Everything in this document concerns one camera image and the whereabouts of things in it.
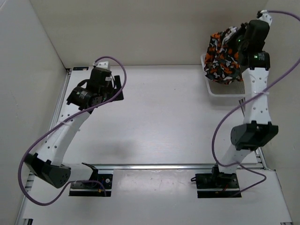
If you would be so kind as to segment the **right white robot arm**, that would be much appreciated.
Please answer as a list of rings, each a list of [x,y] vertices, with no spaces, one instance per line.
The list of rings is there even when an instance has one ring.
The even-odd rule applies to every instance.
[[[212,168],[210,181],[218,188],[233,180],[237,167],[247,155],[278,134],[278,126],[271,122],[266,91],[270,55],[263,50],[271,23],[270,16],[251,20],[241,26],[235,39],[230,40],[239,55],[245,88],[245,116],[242,124],[232,128],[231,145]]]

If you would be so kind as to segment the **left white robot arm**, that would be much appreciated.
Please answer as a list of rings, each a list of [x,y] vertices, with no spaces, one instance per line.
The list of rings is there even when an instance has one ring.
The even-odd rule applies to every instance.
[[[74,87],[66,101],[53,133],[49,134],[41,147],[25,157],[25,164],[41,180],[55,188],[63,187],[68,181],[82,180],[92,188],[98,183],[96,169],[87,164],[63,164],[64,155],[81,125],[89,118],[94,107],[108,100],[123,100],[120,76],[113,76],[106,68],[95,67],[90,77]]]

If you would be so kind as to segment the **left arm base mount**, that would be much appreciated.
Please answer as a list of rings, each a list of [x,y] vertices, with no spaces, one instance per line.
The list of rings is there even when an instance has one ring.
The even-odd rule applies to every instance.
[[[69,196],[110,197],[113,171],[98,169],[87,163],[72,166]]]

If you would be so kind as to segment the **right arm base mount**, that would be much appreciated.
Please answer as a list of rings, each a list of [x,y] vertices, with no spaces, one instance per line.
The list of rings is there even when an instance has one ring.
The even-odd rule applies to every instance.
[[[236,173],[226,174],[214,165],[211,172],[196,173],[190,179],[196,183],[197,198],[241,198]]]

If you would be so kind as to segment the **orange camouflage shorts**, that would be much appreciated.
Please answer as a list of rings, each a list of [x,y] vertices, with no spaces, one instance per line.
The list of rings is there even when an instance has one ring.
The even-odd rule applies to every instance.
[[[209,80],[225,85],[243,81],[238,52],[228,45],[237,30],[237,27],[231,26],[210,36],[203,68]]]

